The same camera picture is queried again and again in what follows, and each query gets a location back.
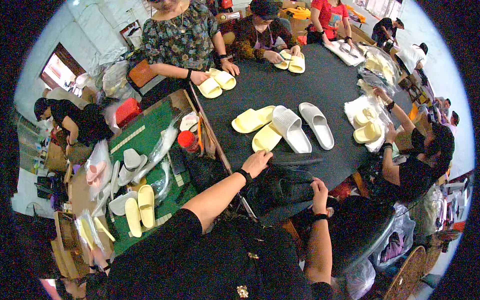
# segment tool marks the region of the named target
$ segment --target plastic jar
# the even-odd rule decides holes
[[[198,150],[198,136],[189,130],[180,132],[177,137],[179,145],[187,152],[196,152]]]

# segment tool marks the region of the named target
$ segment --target apron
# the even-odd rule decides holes
[[[270,34],[270,47],[267,47],[265,45],[262,45],[259,41],[258,41],[258,31],[257,29],[255,28],[255,34],[257,35],[257,41],[255,42],[255,46],[253,47],[253,49],[265,49],[265,50],[271,50],[272,47],[273,47],[273,37],[272,37],[272,32],[270,31],[270,25],[267,27],[268,29],[268,32]]]

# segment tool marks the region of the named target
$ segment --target red shirt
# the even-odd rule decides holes
[[[320,21],[327,38],[331,39],[336,37],[336,31],[340,25],[340,21],[342,21],[343,18],[348,18],[347,7],[345,4],[333,7],[327,0],[313,0],[311,7],[320,11],[318,20]]]

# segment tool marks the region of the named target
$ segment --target white shirt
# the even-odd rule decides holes
[[[425,52],[423,52],[423,50],[417,46],[410,46],[401,50],[396,55],[403,61],[410,74],[413,73],[413,70],[417,67],[419,62],[421,62],[423,65],[427,63],[427,56],[425,55]]]
[[[74,93],[67,92],[64,88],[61,87],[54,88],[53,90],[48,92],[46,98],[55,100],[69,100],[79,109],[84,109],[84,107],[89,104],[88,101],[79,98]]]

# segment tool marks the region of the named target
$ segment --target red lid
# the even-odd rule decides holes
[[[184,130],[178,135],[177,141],[184,148],[190,147],[195,142],[195,136],[189,130]]]

